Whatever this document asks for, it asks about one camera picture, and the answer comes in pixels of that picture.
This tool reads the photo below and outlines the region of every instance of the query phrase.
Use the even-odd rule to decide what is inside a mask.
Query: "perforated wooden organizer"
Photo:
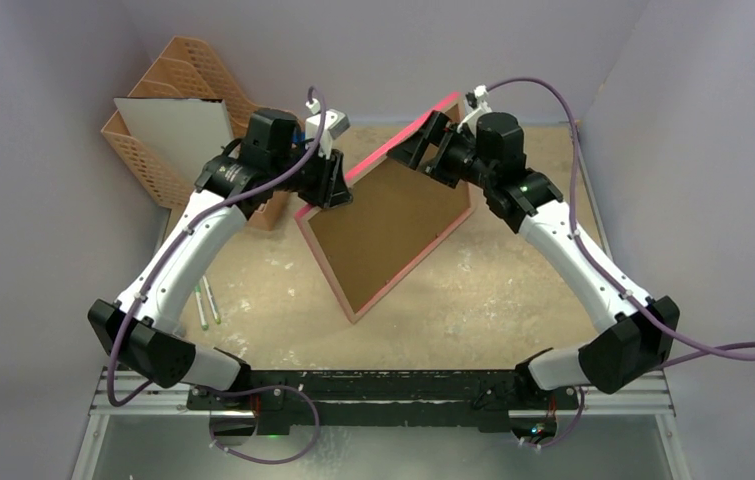
[[[250,115],[262,108],[245,96],[206,42],[188,37],[174,37],[129,96],[221,98],[236,137],[244,136]],[[193,189],[192,183],[133,138],[119,112],[112,115],[101,133],[156,203],[177,210],[185,208]],[[248,225],[272,230],[288,197],[288,192],[275,192],[271,200],[250,217]]]

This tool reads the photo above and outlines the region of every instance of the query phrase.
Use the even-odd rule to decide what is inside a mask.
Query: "marker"
[[[200,315],[200,328],[208,330],[209,324],[206,323],[206,317],[203,316],[203,297],[200,295],[200,284],[194,286],[194,298],[197,300],[197,313]]]
[[[218,304],[215,303],[215,297],[212,295],[212,287],[209,286],[209,280],[206,275],[203,277],[203,286],[206,287],[206,298],[209,299],[209,307],[212,308],[212,319],[215,323],[221,325],[221,314],[218,313]]]

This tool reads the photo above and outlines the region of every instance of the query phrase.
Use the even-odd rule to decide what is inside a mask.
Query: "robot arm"
[[[668,297],[654,300],[624,275],[579,225],[569,231],[569,207],[543,174],[526,166],[524,132],[516,118],[492,112],[486,88],[467,97],[471,113],[451,124],[434,111],[417,133],[392,148],[388,156],[449,187],[460,180],[483,189],[496,216],[536,247],[562,276],[589,313],[599,336],[585,345],[540,352],[516,367],[529,394],[563,386],[591,384],[614,393],[660,365],[671,338],[662,334],[589,264],[574,241],[583,240],[594,258],[666,326],[674,329],[680,312]],[[428,145],[438,146],[424,158]]]
[[[351,194],[341,174],[343,155],[333,149],[333,140],[349,127],[347,116],[328,110],[321,138],[314,138],[320,123],[317,100],[307,103],[313,115],[306,120],[306,137],[319,142],[316,153],[277,190],[295,191],[307,202],[322,208],[350,203]],[[179,318],[183,306],[218,251],[247,223],[247,218],[273,191],[221,208],[191,227],[201,212],[278,177],[292,168],[305,151],[294,145],[300,137],[297,118],[278,110],[255,112],[244,139],[234,140],[221,155],[203,168],[174,230],[139,277],[114,302],[98,300],[88,313],[101,344],[111,352],[119,327],[136,300],[134,312],[118,354],[119,361],[162,387],[178,382],[217,390],[232,390],[249,373],[241,359],[217,349],[186,342]],[[235,148],[238,155],[232,157]],[[165,257],[161,269],[155,266]],[[142,285],[149,282],[147,293]]]

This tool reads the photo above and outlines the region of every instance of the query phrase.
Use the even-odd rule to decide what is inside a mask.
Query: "gray wall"
[[[755,339],[755,2],[652,0],[583,135],[617,260],[683,333]],[[668,375],[695,477],[755,478],[755,364]]]
[[[148,53],[206,39],[263,104],[303,110],[310,84],[355,122],[418,117],[446,92],[515,75],[553,81],[577,114],[647,0],[124,0]],[[498,95],[534,123],[564,120],[536,86]]]
[[[70,475],[105,358],[86,311],[161,221],[99,133],[149,64],[122,8],[0,1],[0,478]]]

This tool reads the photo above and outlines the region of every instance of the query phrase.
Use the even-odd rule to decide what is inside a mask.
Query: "wooden picture frame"
[[[455,92],[431,110],[464,115]],[[414,134],[430,111],[345,175],[353,203],[330,210],[307,205],[295,221],[345,316],[356,323],[471,215],[469,185],[446,187],[386,153]]]

